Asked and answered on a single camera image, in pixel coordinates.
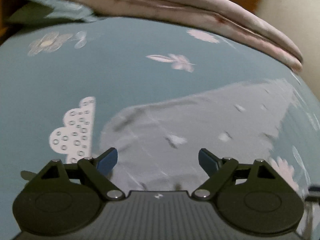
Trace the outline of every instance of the white cloud print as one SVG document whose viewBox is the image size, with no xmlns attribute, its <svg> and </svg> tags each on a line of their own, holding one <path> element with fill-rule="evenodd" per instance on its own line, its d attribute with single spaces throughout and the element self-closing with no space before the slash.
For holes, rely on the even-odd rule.
<svg viewBox="0 0 320 240">
<path fill-rule="evenodd" d="M 64 127 L 54 130 L 49 137 L 52 150 L 67 154 L 66 163 L 76 163 L 91 156 L 91 139 L 95 111 L 95 98 L 80 101 L 79 108 L 67 111 L 63 117 Z"/>
</svg>

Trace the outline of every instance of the bed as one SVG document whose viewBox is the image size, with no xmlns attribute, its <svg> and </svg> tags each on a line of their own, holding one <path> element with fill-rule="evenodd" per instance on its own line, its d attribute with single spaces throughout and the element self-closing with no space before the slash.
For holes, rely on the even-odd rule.
<svg viewBox="0 0 320 240">
<path fill-rule="evenodd" d="M 1 239 L 19 232 L 12 202 L 32 172 L 110 147 L 108 177 L 126 193 L 191 193 L 208 178 L 201 148 L 266 159 L 300 196 L 320 183 L 319 101 L 272 26 L 225 0 L 28 1 L 0 46 Z M 300 234 L 319 238 L 317 214 Z"/>
</svg>

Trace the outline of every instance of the screw head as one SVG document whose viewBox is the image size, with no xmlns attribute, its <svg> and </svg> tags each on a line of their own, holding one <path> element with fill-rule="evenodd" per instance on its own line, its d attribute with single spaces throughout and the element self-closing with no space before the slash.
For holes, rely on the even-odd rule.
<svg viewBox="0 0 320 240">
<path fill-rule="evenodd" d="M 107 192 L 107 197 L 111 199 L 118 199 L 123 196 L 123 193 L 120 190 L 110 190 Z"/>
<path fill-rule="evenodd" d="M 208 198 L 210 196 L 210 191 L 206 189 L 197 189 L 195 195 L 199 198 Z"/>
</svg>

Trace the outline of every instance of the beige wall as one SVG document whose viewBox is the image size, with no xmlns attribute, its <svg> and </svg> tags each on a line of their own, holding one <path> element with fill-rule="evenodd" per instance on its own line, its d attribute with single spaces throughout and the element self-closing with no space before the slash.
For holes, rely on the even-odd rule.
<svg viewBox="0 0 320 240">
<path fill-rule="evenodd" d="M 320 0 L 261 0 L 256 15 L 301 50 L 301 77 L 320 100 Z"/>
</svg>

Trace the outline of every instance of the gray-green fabric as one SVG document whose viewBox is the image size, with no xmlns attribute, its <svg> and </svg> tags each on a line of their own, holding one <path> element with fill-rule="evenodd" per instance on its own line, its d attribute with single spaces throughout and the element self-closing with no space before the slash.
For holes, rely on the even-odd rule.
<svg viewBox="0 0 320 240">
<path fill-rule="evenodd" d="M 202 147 L 240 162 L 287 162 L 283 176 L 294 168 L 288 182 L 299 194 L 320 183 L 320 104 L 302 79 L 259 51 L 188 30 L 115 17 L 24 29 L 0 47 L 1 239 L 19 231 L 11 205 L 26 183 L 20 172 L 68 161 L 49 136 L 87 97 L 91 154 L 118 148 L 112 181 L 125 191 L 193 190 L 206 179 Z"/>
<path fill-rule="evenodd" d="M 82 20 L 84 22 L 94 22 L 97 20 L 93 11 L 78 3 L 65 0 L 29 0 L 35 4 L 26 5 L 16 11 L 10 20 L 13 23 L 34 24 L 39 21 L 56 23 L 57 19 Z"/>
</svg>

